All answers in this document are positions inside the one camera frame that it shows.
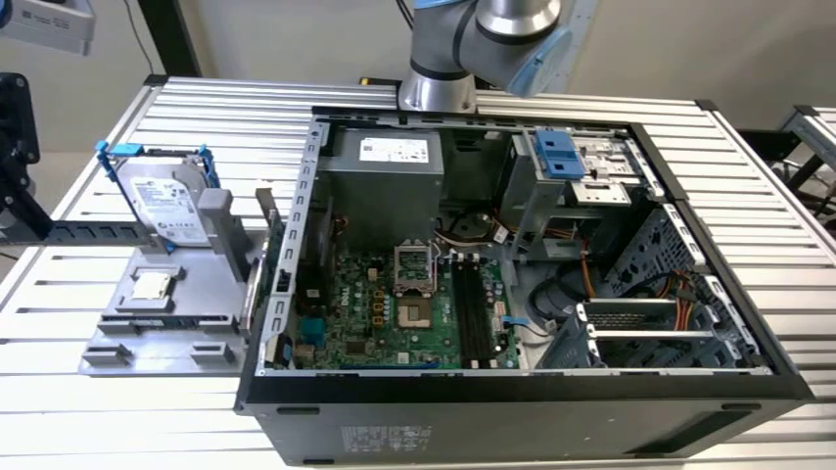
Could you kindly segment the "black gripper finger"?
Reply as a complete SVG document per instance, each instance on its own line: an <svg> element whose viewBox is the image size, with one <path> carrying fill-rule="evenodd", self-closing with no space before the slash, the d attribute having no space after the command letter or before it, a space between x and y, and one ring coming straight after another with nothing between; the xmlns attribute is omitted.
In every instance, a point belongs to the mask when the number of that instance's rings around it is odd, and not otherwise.
<svg viewBox="0 0 836 470"><path fill-rule="evenodd" d="M1 242L38 243L52 220L33 197L29 166L40 150L26 78L1 73Z"/></svg>

